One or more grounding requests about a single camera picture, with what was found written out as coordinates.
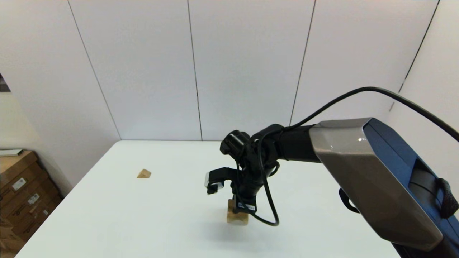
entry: white label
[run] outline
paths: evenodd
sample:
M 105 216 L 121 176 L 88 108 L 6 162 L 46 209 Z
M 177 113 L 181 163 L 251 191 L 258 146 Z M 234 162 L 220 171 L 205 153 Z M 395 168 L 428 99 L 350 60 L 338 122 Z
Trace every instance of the white label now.
M 29 204 L 34 204 L 40 196 L 38 194 L 34 194 L 34 196 L 30 197 L 30 199 L 27 201 Z
M 21 188 L 26 183 L 27 183 L 27 181 L 24 178 L 21 178 L 18 181 L 16 181 L 16 183 L 14 183 L 12 186 L 13 186 L 13 189 L 15 191 L 17 191 L 17 190 L 19 190 L 19 188 Z
M 238 202 L 237 206 L 239 206 L 239 208 L 242 208 L 242 209 L 244 208 L 244 204 L 242 204 L 241 202 Z M 253 205 L 246 204 L 246 206 L 247 206 L 247 208 L 249 208 L 249 210 L 252 210 L 252 211 L 255 210 L 255 206 L 253 206 Z

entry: black velcro strap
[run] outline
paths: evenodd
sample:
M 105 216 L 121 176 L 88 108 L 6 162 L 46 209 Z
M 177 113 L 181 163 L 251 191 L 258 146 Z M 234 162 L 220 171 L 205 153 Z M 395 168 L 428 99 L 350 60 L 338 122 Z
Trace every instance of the black velcro strap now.
M 343 189 L 340 188 L 338 193 L 340 194 L 341 201 L 343 202 L 344 206 L 346 206 L 346 208 L 348 208 L 352 212 L 360 213 L 357 210 L 357 208 L 355 208 L 354 206 L 351 205 L 351 203 L 349 202 L 349 196 L 347 196 L 347 194 L 343 191 Z
M 447 219 L 453 216 L 454 213 L 459 209 L 459 203 L 456 198 L 454 198 L 453 193 L 451 192 L 451 187 L 445 179 L 438 178 L 436 183 L 437 186 L 443 190 L 443 200 L 442 208 L 440 209 L 440 216 L 443 219 Z

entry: gray arm casing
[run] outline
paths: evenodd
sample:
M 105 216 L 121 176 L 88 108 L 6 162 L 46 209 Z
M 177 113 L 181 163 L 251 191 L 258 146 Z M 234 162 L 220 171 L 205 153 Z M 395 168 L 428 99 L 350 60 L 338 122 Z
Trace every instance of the gray arm casing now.
M 381 238 L 429 251 L 443 234 L 408 187 L 422 160 L 400 136 L 387 139 L 395 131 L 384 126 L 374 118 L 330 120 L 309 133 L 317 157 Z

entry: cardboard box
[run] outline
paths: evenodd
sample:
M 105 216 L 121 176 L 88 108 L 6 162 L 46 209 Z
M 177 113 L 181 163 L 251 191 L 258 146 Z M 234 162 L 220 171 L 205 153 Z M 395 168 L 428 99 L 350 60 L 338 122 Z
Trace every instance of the cardboard box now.
M 53 201 L 49 201 L 46 205 L 38 205 L 33 212 L 22 219 L 19 225 L 15 227 L 0 226 L 0 238 L 17 241 L 29 240 L 55 208 L 56 205 Z
M 62 199 L 59 195 L 53 198 L 52 202 L 56 205 L 56 207 L 62 202 Z
M 0 157 L 0 189 L 35 161 L 37 156 L 33 151 L 24 151 L 14 157 Z
M 5 206 L 11 199 L 13 199 L 20 190 L 25 189 L 25 187 L 41 172 L 42 169 L 40 166 L 34 162 L 13 180 L 4 185 L 0 189 L 0 208 Z
M 19 251 L 26 244 L 25 241 L 18 240 L 9 240 L 9 239 L 0 239 L 0 245 L 9 251 Z
M 43 172 L 36 180 L 21 191 L 11 202 L 9 202 L 0 211 L 2 226 L 16 226 L 21 222 L 21 219 L 35 206 L 41 202 L 48 203 L 51 201 L 58 191 L 54 184 L 47 179 L 48 174 Z

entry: small wooden block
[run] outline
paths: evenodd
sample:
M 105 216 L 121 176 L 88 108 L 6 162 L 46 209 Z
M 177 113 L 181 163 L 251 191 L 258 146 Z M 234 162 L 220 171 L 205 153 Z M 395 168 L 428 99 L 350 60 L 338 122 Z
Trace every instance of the small wooden block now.
M 226 217 L 227 223 L 239 222 L 238 224 L 247 225 L 249 223 L 248 213 L 233 213 L 234 200 L 228 200 L 228 215 Z
M 137 178 L 149 178 L 151 176 L 151 172 L 146 170 L 146 169 L 142 169 L 142 171 L 139 173 L 139 175 L 137 176 Z

